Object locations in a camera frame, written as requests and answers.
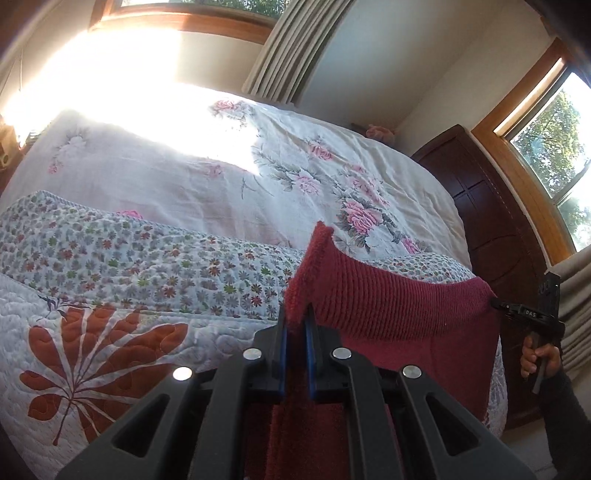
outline beige curtain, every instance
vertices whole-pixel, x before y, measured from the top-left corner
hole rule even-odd
[[[591,361],[591,245],[550,269],[560,275],[560,310],[566,324],[562,340],[564,370]]]
[[[290,0],[242,91],[297,103],[315,61],[353,0]]]

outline black clamp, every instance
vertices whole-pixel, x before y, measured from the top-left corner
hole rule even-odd
[[[375,368],[317,326],[311,307],[304,325],[310,396],[344,405],[352,480],[535,479],[419,367]],[[242,480],[243,413],[284,397],[286,348],[281,308],[276,326],[217,370],[177,368],[56,480]]]
[[[418,366],[376,368],[343,347],[336,330],[316,325],[311,307],[304,325],[310,397],[345,406],[352,479],[535,478]]]
[[[544,281],[538,288],[538,308],[533,309],[526,305],[509,303],[494,298],[491,306],[504,312],[511,320],[529,328],[533,338],[534,349],[546,343],[559,345],[564,337],[565,325],[558,320],[558,306],[560,304],[560,277],[548,272],[544,275]],[[536,375],[532,378],[532,392],[538,394],[544,379],[547,358],[540,358],[536,362]]]

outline red towel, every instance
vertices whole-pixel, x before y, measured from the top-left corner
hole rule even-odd
[[[255,435],[260,442],[269,432],[267,461],[247,460],[251,480],[349,477],[342,408],[308,400],[301,321],[310,303],[319,325],[338,329],[343,345],[374,365],[418,365],[477,418],[486,412],[500,320],[489,286],[480,278],[428,284],[370,267],[341,253],[332,232],[318,223],[285,292],[287,398],[274,407],[270,430],[259,416]]]

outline floral bedspread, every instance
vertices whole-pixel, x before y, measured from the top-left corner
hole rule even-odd
[[[46,190],[100,210],[305,249],[318,220],[360,260],[436,252],[470,267],[452,198],[405,155],[341,127],[193,86],[60,114],[0,198]]]
[[[101,212],[47,192],[0,214],[0,423],[51,479],[178,365],[216,368],[274,325],[304,252]],[[368,260],[415,280],[473,274],[436,253]],[[500,343],[486,424],[502,432]]]

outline wooden window frame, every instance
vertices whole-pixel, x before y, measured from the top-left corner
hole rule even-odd
[[[564,67],[559,70],[560,59]],[[556,39],[515,88],[472,130],[523,202],[551,265],[576,253],[573,239],[550,195],[531,169],[517,158],[504,135],[519,123],[567,67],[578,70],[566,46]],[[553,69],[558,71],[552,78]]]
[[[264,44],[275,18],[234,8],[198,4],[147,4],[121,7],[121,0],[96,0],[90,29],[156,27],[211,33]]]

